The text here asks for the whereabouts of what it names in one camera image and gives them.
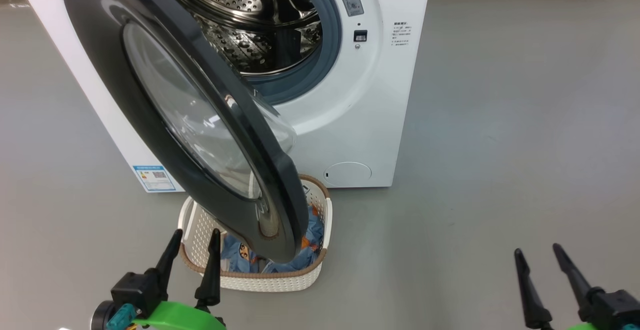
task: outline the laundry basket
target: laundry basket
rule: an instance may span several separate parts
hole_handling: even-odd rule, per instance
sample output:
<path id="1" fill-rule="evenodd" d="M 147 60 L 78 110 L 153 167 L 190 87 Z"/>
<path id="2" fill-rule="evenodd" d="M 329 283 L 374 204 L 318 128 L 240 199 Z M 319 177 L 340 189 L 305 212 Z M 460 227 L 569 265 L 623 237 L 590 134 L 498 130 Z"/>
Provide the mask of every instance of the laundry basket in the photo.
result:
<path id="1" fill-rule="evenodd" d="M 228 266 L 223 261 L 220 273 L 220 286 L 225 289 L 250 292 L 293 292 L 304 290 L 313 284 L 327 255 L 331 237 L 333 207 L 329 191 L 317 179 L 300 175 L 307 203 L 318 210 L 318 217 L 324 223 L 324 236 L 320 244 L 320 254 L 311 266 L 293 272 L 283 273 L 241 273 L 224 271 Z M 222 234 L 226 231 L 215 219 L 191 197 L 188 197 L 178 219 L 178 229 L 183 230 L 180 256 L 193 271 L 203 275 L 209 259 L 209 242 L 213 230 L 218 228 Z"/>

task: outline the washing machine door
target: washing machine door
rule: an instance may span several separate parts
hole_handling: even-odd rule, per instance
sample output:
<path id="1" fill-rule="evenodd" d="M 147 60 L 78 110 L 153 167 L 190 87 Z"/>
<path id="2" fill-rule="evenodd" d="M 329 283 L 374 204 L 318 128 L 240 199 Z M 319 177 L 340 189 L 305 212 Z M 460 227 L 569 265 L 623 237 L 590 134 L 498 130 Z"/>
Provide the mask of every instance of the washing machine door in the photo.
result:
<path id="1" fill-rule="evenodd" d="M 281 146 L 293 145 L 293 129 L 175 0 L 64 4 L 115 102 L 189 195 L 259 255 L 292 260 L 308 221 Z"/>

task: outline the bright green plastic part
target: bright green plastic part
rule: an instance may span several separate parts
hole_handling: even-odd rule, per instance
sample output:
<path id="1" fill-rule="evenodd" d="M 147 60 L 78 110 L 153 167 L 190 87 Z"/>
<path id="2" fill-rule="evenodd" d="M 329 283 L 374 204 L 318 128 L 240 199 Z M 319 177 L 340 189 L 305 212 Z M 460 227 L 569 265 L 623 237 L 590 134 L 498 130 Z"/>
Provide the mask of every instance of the bright green plastic part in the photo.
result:
<path id="1" fill-rule="evenodd" d="M 137 318 L 133 323 L 157 330 L 226 330 L 212 314 L 171 301 L 162 301 L 149 318 Z"/>
<path id="2" fill-rule="evenodd" d="M 598 328 L 596 328 L 590 323 L 581 323 L 580 325 L 567 328 L 567 330 L 598 330 Z"/>

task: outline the clothes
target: clothes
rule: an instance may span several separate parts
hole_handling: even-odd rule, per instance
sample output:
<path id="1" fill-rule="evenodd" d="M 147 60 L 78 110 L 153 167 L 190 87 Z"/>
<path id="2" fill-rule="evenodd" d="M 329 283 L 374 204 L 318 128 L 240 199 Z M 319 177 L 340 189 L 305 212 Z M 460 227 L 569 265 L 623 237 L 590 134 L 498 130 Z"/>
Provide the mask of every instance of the clothes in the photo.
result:
<path id="1" fill-rule="evenodd" d="M 318 218 L 318 210 L 315 209 L 315 207 L 309 205 L 308 211 L 309 225 L 306 228 L 304 237 L 302 238 L 302 250 L 300 250 L 300 253 L 295 257 L 295 259 L 285 264 L 269 261 L 262 271 L 263 274 L 300 271 L 311 266 L 311 264 L 318 259 L 320 244 L 322 243 L 322 239 L 325 234 L 325 226 L 322 221 L 320 221 L 320 218 Z"/>
<path id="2" fill-rule="evenodd" d="M 256 253 L 231 234 L 224 237 L 220 259 L 229 259 L 228 271 L 254 274 L 259 272 Z"/>

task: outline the concrete floor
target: concrete floor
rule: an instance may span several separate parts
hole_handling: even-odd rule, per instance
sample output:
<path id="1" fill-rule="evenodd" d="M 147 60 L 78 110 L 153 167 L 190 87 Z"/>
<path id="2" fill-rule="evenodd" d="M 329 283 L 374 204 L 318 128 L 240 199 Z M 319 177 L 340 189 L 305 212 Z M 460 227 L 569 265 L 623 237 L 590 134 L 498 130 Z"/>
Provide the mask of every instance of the concrete floor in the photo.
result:
<path id="1" fill-rule="evenodd" d="M 640 296 L 640 0 L 430 0 L 393 187 L 333 191 L 299 293 L 222 291 L 230 329 L 524 329 L 521 247 L 554 328 L 551 245 Z M 153 266 L 185 194 L 146 194 L 29 9 L 0 12 L 0 323 L 87 328 Z M 171 300 L 200 276 L 176 260 Z"/>

